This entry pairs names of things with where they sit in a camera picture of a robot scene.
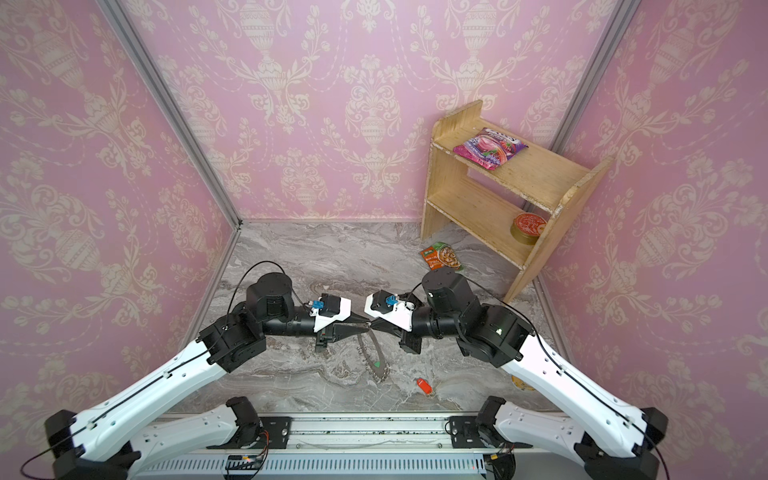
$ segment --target snack bag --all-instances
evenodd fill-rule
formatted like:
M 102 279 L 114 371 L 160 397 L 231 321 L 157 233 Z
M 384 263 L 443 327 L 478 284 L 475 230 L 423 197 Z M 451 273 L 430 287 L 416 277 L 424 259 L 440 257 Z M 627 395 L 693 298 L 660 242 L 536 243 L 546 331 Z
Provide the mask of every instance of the snack bag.
M 422 257 L 429 265 L 430 270 L 437 270 L 441 266 L 450 266 L 454 270 L 463 270 L 464 267 L 456 258 L 456 253 L 450 245 L 437 242 L 429 248 L 421 251 Z
M 453 151 L 487 170 L 495 170 L 527 146 L 517 138 L 483 128 L 474 137 L 454 147 Z

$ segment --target gray marble surface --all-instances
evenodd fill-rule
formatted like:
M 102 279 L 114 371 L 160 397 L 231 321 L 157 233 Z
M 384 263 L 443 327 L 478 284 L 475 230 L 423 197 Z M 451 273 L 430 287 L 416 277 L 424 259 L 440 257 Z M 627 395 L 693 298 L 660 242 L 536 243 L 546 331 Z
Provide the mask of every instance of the gray marble surface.
M 451 244 L 465 265 L 462 273 L 498 296 L 517 273 L 453 224 L 422 242 L 418 223 L 250 223 L 243 226 L 204 322 L 225 314 L 237 281 L 260 260 L 281 264 L 302 299 L 334 293 L 350 298 L 353 311 L 362 313 L 370 293 L 379 289 L 402 293 L 421 281 L 429 269 L 419 251 L 435 241 Z M 235 303 L 244 300 L 245 286 L 269 271 L 273 271 L 269 264 L 254 269 Z M 422 290 L 416 292 L 424 298 Z M 482 291 L 478 296 L 494 302 Z M 514 305 L 544 338 L 550 338 L 533 286 L 526 287 Z M 314 340 L 309 338 L 270 337 L 267 345 L 265 353 L 188 396 L 172 411 L 202 412 L 243 395 L 259 412 L 471 411 L 491 395 L 527 409 L 556 409 L 540 393 L 515 387 L 501 370 L 463 357 L 453 339 L 424 339 L 419 356 L 404 353 L 397 338 L 382 332 L 344 339 L 324 353 L 314 353 Z M 419 377 L 432 385 L 433 395 L 419 389 L 415 382 Z

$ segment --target pink candy bag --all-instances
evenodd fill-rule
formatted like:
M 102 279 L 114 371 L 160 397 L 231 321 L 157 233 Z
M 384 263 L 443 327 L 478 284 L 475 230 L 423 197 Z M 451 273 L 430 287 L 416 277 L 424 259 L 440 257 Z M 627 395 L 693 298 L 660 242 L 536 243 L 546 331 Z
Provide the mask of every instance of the pink candy bag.
M 483 128 L 479 134 L 454 147 L 453 151 L 487 170 L 495 170 L 527 146 L 517 138 Z

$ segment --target pink wallpaper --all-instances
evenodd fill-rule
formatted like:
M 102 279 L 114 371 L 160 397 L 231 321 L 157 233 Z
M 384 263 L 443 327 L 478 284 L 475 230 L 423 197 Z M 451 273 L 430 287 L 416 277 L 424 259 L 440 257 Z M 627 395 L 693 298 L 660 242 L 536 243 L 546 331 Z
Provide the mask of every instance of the pink wallpaper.
M 566 153 L 617 163 L 546 283 L 576 363 L 670 417 L 674 480 L 768 476 L 765 18 L 642 2 Z
M 432 125 L 549 145 L 616 0 L 123 0 L 240 215 L 421 216 Z
M 46 417 L 177 351 L 231 229 L 92 0 L 0 2 L 0 47 L 0 476 L 21 478 Z

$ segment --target floral wallpaper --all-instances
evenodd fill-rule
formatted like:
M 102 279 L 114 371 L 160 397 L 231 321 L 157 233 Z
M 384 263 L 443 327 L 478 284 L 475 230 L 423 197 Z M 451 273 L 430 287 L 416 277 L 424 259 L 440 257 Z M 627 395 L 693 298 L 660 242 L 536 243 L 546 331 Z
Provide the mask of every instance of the floral wallpaper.
M 566 153 L 617 162 L 544 277 L 580 368 L 669 416 L 675 480 L 768 476 L 766 16 L 642 2 Z
M 122 0 L 241 217 L 419 219 L 432 125 L 549 145 L 616 0 Z
M 95 2 L 0 2 L 0 48 L 0 476 L 21 478 L 46 417 L 177 351 L 232 230 Z

